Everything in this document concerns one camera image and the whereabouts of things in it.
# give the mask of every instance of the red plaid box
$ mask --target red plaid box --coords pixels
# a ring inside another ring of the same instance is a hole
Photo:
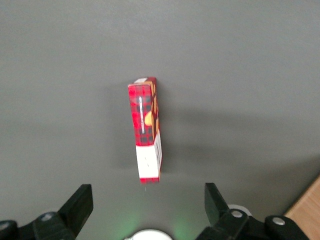
[[[128,86],[136,157],[141,183],[159,182],[162,162],[157,79],[146,77]]]

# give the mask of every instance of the white circular object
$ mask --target white circular object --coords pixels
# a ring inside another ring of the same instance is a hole
[[[138,231],[132,237],[125,240],[172,240],[172,238],[163,231],[155,229],[146,229]]]

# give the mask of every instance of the green light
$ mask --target green light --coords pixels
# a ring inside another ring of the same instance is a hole
[[[181,215],[174,221],[173,224],[173,238],[175,240],[194,240],[195,237],[192,233],[192,227],[190,226],[191,216]]]

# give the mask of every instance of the red packaging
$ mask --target red packaging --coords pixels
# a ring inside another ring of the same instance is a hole
[[[140,182],[159,182],[162,149],[158,118],[157,79],[146,77],[128,86]]]

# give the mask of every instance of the plaid pattern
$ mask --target plaid pattern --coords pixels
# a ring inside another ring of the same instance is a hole
[[[145,125],[145,115],[151,111],[153,97],[149,84],[131,84],[128,86],[135,144],[150,146],[154,144],[153,127]]]

